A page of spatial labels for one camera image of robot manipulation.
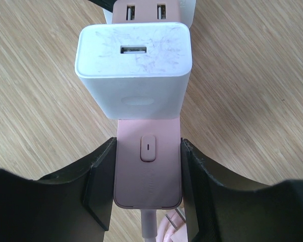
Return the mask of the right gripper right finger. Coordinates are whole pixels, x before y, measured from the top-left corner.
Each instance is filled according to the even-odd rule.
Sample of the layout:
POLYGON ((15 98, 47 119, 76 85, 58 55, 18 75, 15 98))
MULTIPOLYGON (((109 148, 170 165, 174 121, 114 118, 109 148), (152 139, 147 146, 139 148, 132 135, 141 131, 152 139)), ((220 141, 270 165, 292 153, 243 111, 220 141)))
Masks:
POLYGON ((181 141, 189 241, 303 241, 303 179, 265 185, 181 141))

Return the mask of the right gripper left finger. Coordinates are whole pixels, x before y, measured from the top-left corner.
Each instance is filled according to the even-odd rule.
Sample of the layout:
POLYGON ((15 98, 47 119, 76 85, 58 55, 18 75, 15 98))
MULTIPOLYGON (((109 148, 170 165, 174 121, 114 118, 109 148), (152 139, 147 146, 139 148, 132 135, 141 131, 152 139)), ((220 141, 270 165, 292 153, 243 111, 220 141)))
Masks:
POLYGON ((113 205, 116 139, 38 180, 0 169, 0 241, 103 241, 113 205))

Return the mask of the pink power strip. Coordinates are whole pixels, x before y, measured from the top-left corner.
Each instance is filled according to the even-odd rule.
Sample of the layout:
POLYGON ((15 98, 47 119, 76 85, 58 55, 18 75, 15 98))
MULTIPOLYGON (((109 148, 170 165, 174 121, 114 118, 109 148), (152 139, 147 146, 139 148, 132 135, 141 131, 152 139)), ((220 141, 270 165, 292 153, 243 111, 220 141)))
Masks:
MULTIPOLYGON (((117 1, 113 24, 180 22, 179 1, 117 1)), ((180 115, 118 119, 114 199, 118 206, 165 209, 181 202, 180 115)))

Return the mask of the white 80W charger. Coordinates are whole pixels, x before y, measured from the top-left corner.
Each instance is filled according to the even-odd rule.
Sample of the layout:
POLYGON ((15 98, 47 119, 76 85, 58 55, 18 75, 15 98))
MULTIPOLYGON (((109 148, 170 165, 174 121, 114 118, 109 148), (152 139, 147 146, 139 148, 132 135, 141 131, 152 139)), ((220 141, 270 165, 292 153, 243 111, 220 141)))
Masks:
POLYGON ((180 22, 96 24, 79 35, 75 73, 110 119, 178 117, 191 69, 180 22))

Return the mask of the pink beige charger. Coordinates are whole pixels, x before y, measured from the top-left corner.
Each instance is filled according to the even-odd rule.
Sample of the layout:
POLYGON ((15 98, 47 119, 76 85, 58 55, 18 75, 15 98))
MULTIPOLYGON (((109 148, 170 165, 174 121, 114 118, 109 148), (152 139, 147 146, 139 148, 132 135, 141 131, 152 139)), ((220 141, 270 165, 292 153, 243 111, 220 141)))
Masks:
MULTIPOLYGON (((180 0, 180 9, 181 9, 181 21, 184 23, 188 28, 192 26, 193 18, 194 18, 194 11, 196 7, 196 0, 180 0)), ((107 24, 112 23, 112 12, 102 8, 104 17, 107 24)))

